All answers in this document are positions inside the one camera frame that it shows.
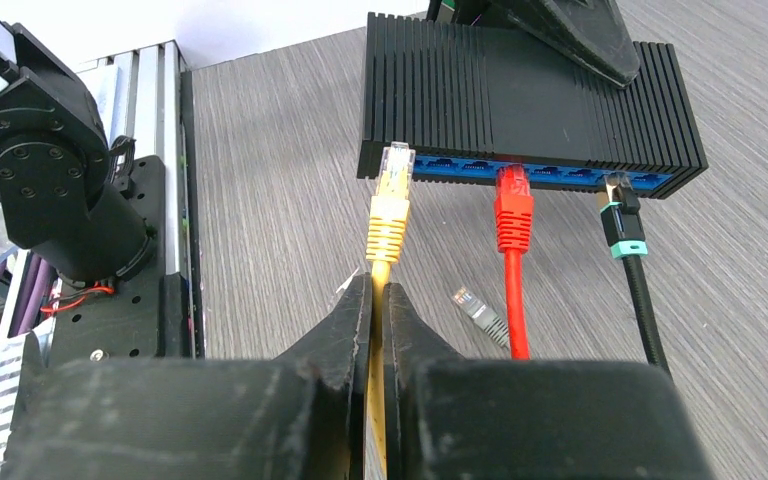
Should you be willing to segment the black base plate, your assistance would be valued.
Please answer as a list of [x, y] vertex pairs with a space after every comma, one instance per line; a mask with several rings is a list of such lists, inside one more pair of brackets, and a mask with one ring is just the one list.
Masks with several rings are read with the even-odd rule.
[[165, 263], [165, 165], [157, 156], [135, 161], [128, 204], [149, 227], [156, 248], [137, 273], [116, 280], [111, 295], [93, 295], [55, 316], [50, 367], [111, 357], [194, 356], [187, 283]]

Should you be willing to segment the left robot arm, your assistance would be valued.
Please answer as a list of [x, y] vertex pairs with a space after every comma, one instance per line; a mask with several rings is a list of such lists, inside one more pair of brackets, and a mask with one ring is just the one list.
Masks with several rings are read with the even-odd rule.
[[[358, 174], [394, 142], [420, 154], [502, 149], [491, 98], [542, 65], [626, 87], [641, 62], [612, 1], [494, 1], [506, 24], [370, 14]], [[67, 278], [129, 279], [154, 253], [115, 184], [116, 151], [85, 83], [19, 24], [0, 21], [0, 204], [9, 239]]]

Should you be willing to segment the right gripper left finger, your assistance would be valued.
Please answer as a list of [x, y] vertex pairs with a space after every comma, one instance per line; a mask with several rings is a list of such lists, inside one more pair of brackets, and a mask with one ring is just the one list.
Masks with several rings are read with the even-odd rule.
[[372, 285], [272, 360], [76, 360], [26, 373], [4, 479], [360, 479]]

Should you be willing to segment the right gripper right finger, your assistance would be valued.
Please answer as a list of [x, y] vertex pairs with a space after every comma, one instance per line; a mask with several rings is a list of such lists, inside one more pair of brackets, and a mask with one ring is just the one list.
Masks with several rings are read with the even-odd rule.
[[391, 479], [710, 479], [678, 390], [638, 362], [468, 359], [383, 294]]

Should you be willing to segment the black network switch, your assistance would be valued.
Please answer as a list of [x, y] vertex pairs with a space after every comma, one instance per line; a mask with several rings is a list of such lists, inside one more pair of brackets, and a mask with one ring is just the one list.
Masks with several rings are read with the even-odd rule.
[[708, 161], [670, 44], [635, 42], [617, 88], [519, 31], [367, 18], [357, 175], [379, 175], [392, 142], [417, 181], [492, 185], [519, 164], [536, 189], [593, 193], [612, 173], [663, 199]]

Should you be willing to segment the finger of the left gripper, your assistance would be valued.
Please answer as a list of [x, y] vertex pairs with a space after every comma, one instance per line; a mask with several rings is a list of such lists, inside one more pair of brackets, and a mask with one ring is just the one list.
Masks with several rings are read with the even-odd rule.
[[637, 77], [640, 60], [614, 1], [498, 0], [492, 5], [519, 28], [620, 88]]

